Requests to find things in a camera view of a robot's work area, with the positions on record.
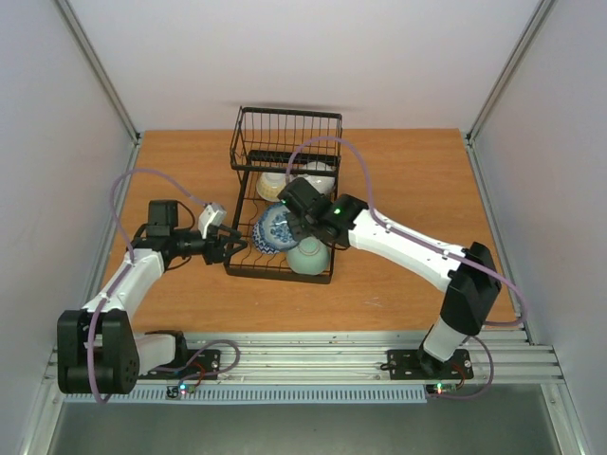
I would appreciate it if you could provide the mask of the blue floral patterned bowl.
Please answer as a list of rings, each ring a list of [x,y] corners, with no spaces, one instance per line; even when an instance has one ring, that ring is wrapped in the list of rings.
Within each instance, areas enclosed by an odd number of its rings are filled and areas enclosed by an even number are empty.
[[[289,210],[283,203],[268,207],[253,226],[252,240],[255,247],[264,254],[286,252],[298,242],[294,239],[286,216]]]

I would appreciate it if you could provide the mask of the light green celadon bowl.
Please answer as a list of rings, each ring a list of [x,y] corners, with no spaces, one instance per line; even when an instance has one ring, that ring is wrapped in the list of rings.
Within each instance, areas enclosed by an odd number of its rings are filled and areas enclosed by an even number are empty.
[[[297,274],[320,275],[330,262],[330,253],[320,240],[309,236],[286,253],[286,261]]]

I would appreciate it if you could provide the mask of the blue yellow patterned bowl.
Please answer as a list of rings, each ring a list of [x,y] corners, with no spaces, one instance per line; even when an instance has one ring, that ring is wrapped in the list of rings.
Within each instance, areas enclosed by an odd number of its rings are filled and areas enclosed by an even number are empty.
[[[269,202],[278,202],[279,193],[285,187],[285,175],[283,173],[263,172],[258,177],[256,191],[260,197]]]

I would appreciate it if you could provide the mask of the white bowl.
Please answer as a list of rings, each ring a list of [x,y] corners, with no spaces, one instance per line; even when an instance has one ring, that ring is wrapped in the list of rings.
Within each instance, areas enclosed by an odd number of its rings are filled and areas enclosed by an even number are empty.
[[[320,161],[308,162],[303,166],[306,173],[303,178],[310,183],[318,192],[329,195],[335,187],[336,177],[334,175],[320,175],[320,172],[333,172],[334,168]]]

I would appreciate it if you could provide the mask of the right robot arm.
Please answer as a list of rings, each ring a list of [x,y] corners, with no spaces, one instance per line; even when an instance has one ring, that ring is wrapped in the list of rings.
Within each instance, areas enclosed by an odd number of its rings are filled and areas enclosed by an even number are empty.
[[[423,377],[443,373],[460,344],[480,333],[502,289],[486,246],[441,243],[394,223],[354,196],[331,200],[301,177],[286,184],[279,200],[295,238],[313,236],[331,246],[373,253],[444,293],[437,321],[416,352]]]

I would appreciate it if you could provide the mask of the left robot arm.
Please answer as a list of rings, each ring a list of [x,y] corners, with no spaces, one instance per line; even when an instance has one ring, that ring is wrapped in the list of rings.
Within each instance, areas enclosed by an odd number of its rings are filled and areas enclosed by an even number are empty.
[[[131,319],[148,291],[172,262],[199,256],[222,264],[246,246],[241,233],[226,227],[224,208],[210,203],[190,227],[178,221],[180,202],[153,200],[148,219],[127,241],[120,267],[100,293],[57,322],[57,380],[65,394],[89,393],[100,402],[128,394],[148,373],[185,374],[198,355],[180,331],[136,335]]]

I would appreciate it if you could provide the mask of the red geometric patterned bowl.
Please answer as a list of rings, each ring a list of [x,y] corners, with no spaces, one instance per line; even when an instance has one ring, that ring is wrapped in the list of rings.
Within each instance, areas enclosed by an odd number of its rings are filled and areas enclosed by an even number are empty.
[[[262,232],[262,226],[255,224],[252,230],[254,246],[264,254],[286,252],[297,245],[286,225],[272,227],[268,232]]]

